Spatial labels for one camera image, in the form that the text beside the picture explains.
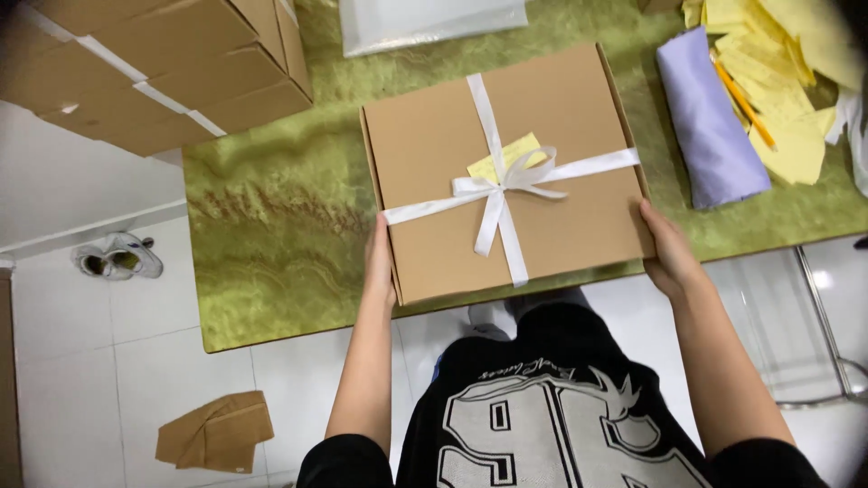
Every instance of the sneaker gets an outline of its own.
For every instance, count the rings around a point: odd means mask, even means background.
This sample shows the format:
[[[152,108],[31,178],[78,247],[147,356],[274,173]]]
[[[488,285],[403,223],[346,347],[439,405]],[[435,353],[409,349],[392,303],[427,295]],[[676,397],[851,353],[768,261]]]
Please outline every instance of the sneaker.
[[[114,266],[97,246],[80,246],[72,250],[70,256],[79,271],[93,278],[110,281],[129,280],[133,273],[125,268]]]
[[[162,274],[162,261],[139,238],[125,232],[108,235],[106,260],[115,267],[128,270],[144,278],[157,278]]]

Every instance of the stack of cardboard boxes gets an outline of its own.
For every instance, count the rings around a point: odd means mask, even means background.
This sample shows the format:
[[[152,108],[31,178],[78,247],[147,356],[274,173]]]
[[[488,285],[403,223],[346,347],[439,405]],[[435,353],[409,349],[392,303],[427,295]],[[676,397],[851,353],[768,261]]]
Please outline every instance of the stack of cardboard boxes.
[[[138,155],[308,109],[287,0],[39,0],[3,39],[0,99]]]

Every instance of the hand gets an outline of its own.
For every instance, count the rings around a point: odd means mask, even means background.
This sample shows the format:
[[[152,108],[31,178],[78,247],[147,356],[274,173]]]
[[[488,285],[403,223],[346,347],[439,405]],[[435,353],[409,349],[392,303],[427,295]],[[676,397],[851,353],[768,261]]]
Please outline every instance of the hand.
[[[670,300],[679,299],[687,287],[707,278],[705,270],[677,225],[651,207],[648,199],[642,201],[639,210],[657,245],[657,257],[645,260],[645,271]]]
[[[391,255],[386,227],[385,217],[380,212],[365,245],[365,295],[382,298],[391,308],[395,304],[395,287],[391,284]]]

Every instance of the lavender fabric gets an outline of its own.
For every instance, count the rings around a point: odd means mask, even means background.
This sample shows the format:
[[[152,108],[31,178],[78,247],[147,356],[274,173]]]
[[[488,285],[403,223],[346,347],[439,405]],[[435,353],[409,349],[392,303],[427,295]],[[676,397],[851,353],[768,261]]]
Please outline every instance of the lavender fabric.
[[[705,27],[664,44],[657,50],[657,63],[690,174],[694,208],[742,201],[770,189],[766,168],[708,58]]]

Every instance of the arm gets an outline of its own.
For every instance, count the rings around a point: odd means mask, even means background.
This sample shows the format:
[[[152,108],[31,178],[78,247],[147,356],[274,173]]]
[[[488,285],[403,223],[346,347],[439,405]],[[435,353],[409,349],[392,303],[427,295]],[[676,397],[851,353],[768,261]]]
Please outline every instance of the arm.
[[[385,217],[365,249],[365,289],[325,438],[361,434],[389,456],[391,442],[391,262]]]
[[[646,260],[645,269],[672,303],[690,403],[706,455],[711,458],[747,439],[770,438],[795,445],[687,239],[647,200],[640,209],[658,254]]]

